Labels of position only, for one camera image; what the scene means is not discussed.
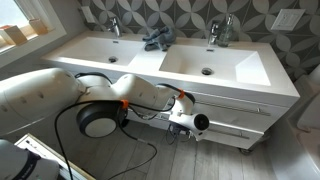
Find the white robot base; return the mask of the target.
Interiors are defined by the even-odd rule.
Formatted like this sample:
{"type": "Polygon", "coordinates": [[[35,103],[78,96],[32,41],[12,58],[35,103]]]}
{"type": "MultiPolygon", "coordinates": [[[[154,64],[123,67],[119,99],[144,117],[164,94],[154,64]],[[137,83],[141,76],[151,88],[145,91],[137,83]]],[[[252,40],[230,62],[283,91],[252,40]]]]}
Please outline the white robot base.
{"type": "Polygon", "coordinates": [[[59,164],[0,140],[0,180],[57,180],[59,164]]]}

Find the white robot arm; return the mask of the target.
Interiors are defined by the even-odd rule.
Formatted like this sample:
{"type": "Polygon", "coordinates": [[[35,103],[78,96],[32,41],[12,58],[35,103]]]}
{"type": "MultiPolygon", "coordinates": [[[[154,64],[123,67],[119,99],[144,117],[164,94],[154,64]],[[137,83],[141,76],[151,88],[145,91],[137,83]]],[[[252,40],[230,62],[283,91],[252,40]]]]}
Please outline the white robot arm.
{"type": "Polygon", "coordinates": [[[111,82],[101,73],[42,69],[0,82],[0,133],[9,134],[74,106],[79,130],[87,137],[111,134],[132,109],[145,120],[167,112],[170,123],[201,140],[209,119],[192,112],[194,103],[194,96],[182,89],[154,85],[133,74],[111,82]]]}

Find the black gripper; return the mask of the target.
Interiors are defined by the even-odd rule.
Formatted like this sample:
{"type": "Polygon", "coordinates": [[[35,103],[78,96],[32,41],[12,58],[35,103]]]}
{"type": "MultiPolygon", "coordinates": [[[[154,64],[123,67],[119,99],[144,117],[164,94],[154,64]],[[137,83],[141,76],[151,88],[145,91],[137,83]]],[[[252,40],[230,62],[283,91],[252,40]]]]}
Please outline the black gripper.
{"type": "Polygon", "coordinates": [[[169,132],[173,137],[177,137],[180,132],[184,132],[186,135],[190,135],[191,133],[188,128],[174,122],[169,124],[169,132]]]}

